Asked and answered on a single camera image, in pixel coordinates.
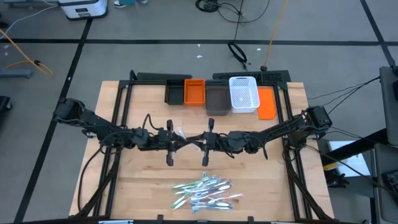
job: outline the gray bin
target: gray bin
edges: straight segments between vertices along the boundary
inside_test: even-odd
[[[206,114],[225,116],[231,110],[231,95],[228,80],[206,80]]]

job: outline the yellow cable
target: yellow cable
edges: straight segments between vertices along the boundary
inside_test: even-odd
[[[45,72],[44,70],[42,70],[42,68],[40,68],[38,65],[36,65],[19,47],[18,45],[16,45],[14,43],[14,41],[11,40],[11,38],[8,37],[8,35],[6,33],[4,33],[1,29],[0,29],[0,33],[5,36],[7,38],[7,40],[13,44],[13,46],[32,64],[34,65],[36,68],[38,68],[40,71],[42,71],[44,74],[48,75],[47,72]]]
[[[264,62],[264,67],[267,67],[268,57],[269,57],[269,54],[271,53],[271,48],[272,48],[272,41],[274,40],[274,37],[275,37],[275,34],[276,34],[276,30],[277,30],[278,27],[279,27],[279,22],[282,20],[282,17],[284,16],[285,9],[286,9],[286,5],[287,5],[287,2],[288,2],[288,1],[289,1],[289,0],[285,0],[285,4],[284,4],[282,10],[281,10],[280,13],[279,13],[278,21],[276,22],[274,31],[273,31],[272,36],[271,36],[271,40],[269,41],[268,51],[267,51],[267,57],[266,57],[266,62]]]
[[[51,71],[51,69],[49,69],[47,66],[45,66],[45,65],[42,64],[42,63],[39,63],[39,65],[45,67],[45,69],[47,69],[47,70],[51,73],[51,75],[54,76],[54,73],[53,73],[53,72]]]
[[[21,62],[12,63],[12,64],[8,65],[8,66],[6,67],[6,69],[12,68],[12,67],[14,67],[14,66],[16,66],[16,65],[20,65],[20,64],[22,64],[22,63],[30,63],[30,61],[21,61]],[[49,69],[47,66],[45,66],[45,65],[42,64],[42,63],[39,63],[39,65],[40,65],[40,66],[43,66],[45,69],[47,69],[47,70],[51,73],[51,75],[54,75],[54,73],[51,71],[51,69]]]
[[[12,63],[12,64],[8,65],[8,66],[6,67],[6,69],[9,69],[9,68],[11,68],[11,67],[14,67],[14,66],[19,65],[19,64],[22,64],[22,63],[30,63],[30,61],[21,61],[21,62]]]

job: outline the wire bundle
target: wire bundle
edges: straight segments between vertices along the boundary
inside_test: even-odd
[[[327,102],[327,103],[325,103],[325,104],[323,104],[323,105],[320,105],[320,106],[329,105],[330,103],[334,102],[335,100],[340,99],[341,97],[347,95],[343,100],[341,100],[335,107],[333,107],[333,108],[329,111],[328,114],[330,114],[330,113],[333,112],[340,104],[342,104],[345,100],[347,100],[347,98],[349,98],[352,94],[354,94],[354,93],[355,93],[356,91],[358,91],[360,88],[362,88],[362,87],[368,85],[369,83],[371,83],[371,82],[373,82],[373,81],[375,81],[375,80],[378,80],[378,79],[380,79],[380,77],[373,78],[373,79],[371,79],[371,80],[369,80],[369,81],[367,81],[367,82],[360,83],[360,84],[357,84],[357,85],[353,85],[353,86],[344,88],[344,89],[342,89],[342,90],[337,90],[337,91],[333,91],[333,92],[331,92],[331,93],[327,93],[327,94],[323,94],[323,95],[320,95],[320,96],[312,97],[312,98],[309,98],[309,100],[315,100],[315,99],[318,99],[318,98],[321,98],[321,97],[324,97],[324,96],[329,96],[329,95],[332,95],[332,94],[335,94],[335,93],[339,93],[339,92],[342,92],[342,91],[350,90],[350,91],[348,91],[348,92],[346,92],[346,93],[344,93],[344,94],[341,94],[340,96],[337,96],[336,98],[330,100],[329,102]]]

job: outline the pile of utensils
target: pile of utensils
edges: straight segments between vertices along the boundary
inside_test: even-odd
[[[181,195],[172,205],[173,210],[189,203],[192,211],[197,213],[201,209],[232,210],[233,204],[230,199],[242,197],[243,194],[229,194],[232,187],[231,181],[221,177],[208,177],[206,172],[198,181],[185,184],[177,184],[172,187],[176,190],[174,195]]]

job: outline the black clamp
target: black clamp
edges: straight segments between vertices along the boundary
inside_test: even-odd
[[[173,155],[172,153],[175,151],[174,144],[172,144],[172,136],[173,136],[173,121],[167,120],[167,156],[166,163],[169,166],[174,165]]]
[[[209,151],[210,149],[214,149],[216,146],[216,138],[217,134],[212,133],[214,128],[214,119],[209,118],[209,130],[205,133],[206,144],[204,148],[205,155],[203,156],[203,160],[201,162],[202,166],[207,166],[209,164]]]

